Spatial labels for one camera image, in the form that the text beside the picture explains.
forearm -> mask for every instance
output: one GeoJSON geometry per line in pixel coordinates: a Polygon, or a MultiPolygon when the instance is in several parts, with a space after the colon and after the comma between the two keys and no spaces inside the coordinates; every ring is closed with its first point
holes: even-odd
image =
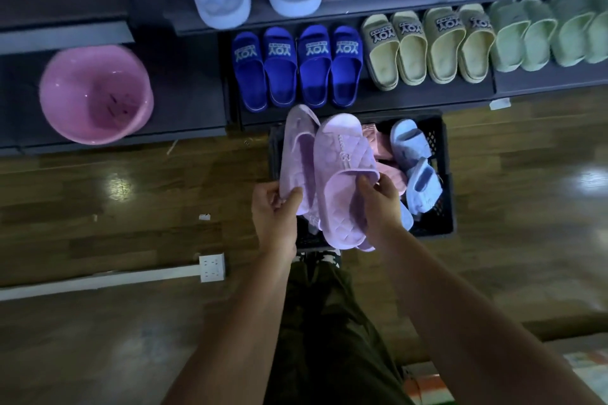
{"type": "Polygon", "coordinates": [[[202,333],[201,345],[171,387],[165,405],[263,402],[290,266],[285,253],[261,253],[221,329],[202,333]]]}
{"type": "Polygon", "coordinates": [[[447,271],[408,232],[392,231],[376,248],[400,304],[457,401],[601,403],[562,359],[447,271]]]}

left hand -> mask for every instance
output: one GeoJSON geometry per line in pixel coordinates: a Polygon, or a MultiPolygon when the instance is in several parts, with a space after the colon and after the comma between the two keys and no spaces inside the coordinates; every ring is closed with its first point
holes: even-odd
{"type": "Polygon", "coordinates": [[[278,181],[255,185],[251,214],[262,251],[295,256],[298,235],[295,214],[301,202],[301,187],[291,191],[282,203],[278,196],[278,181]]]}

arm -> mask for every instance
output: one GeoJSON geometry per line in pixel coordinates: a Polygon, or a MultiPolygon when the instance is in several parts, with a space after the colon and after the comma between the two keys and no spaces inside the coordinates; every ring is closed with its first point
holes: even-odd
{"type": "Polygon", "coordinates": [[[221,329],[203,329],[200,345],[163,405],[263,402],[295,256],[295,213],[302,194],[294,190],[279,208],[276,198],[278,183],[255,187],[252,216],[261,253],[221,329]]]}
{"type": "Polygon", "coordinates": [[[567,366],[521,325],[447,270],[401,226],[390,179],[358,180],[367,236],[381,253],[399,303],[459,403],[599,405],[567,366]]]}

wooden floor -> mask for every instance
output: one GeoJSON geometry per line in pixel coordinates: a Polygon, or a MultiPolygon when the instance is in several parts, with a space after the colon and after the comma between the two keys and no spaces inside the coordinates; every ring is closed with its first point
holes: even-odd
{"type": "MultiPolygon", "coordinates": [[[[427,244],[543,339],[608,331],[608,88],[445,116],[459,232],[427,244]]],[[[0,303],[0,403],[157,404],[256,254],[265,135],[0,159],[0,286],[196,262],[195,278],[0,303]],[[210,214],[210,221],[200,221],[210,214]]],[[[349,251],[400,361],[424,347],[379,267],[349,251]]]]}

person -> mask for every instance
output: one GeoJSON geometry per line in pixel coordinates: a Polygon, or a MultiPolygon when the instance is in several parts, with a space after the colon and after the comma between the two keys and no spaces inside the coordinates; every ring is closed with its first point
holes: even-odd
{"type": "MultiPolygon", "coordinates": [[[[389,178],[371,186],[361,177],[357,184],[368,239],[458,403],[603,403],[563,359],[401,226],[399,194],[389,178]]],[[[222,330],[203,329],[164,405],[410,404],[380,335],[354,299],[348,274],[337,266],[339,253],[324,255],[311,276],[299,259],[301,190],[283,204],[277,199],[278,183],[255,186],[251,209],[260,254],[222,330]]]]}

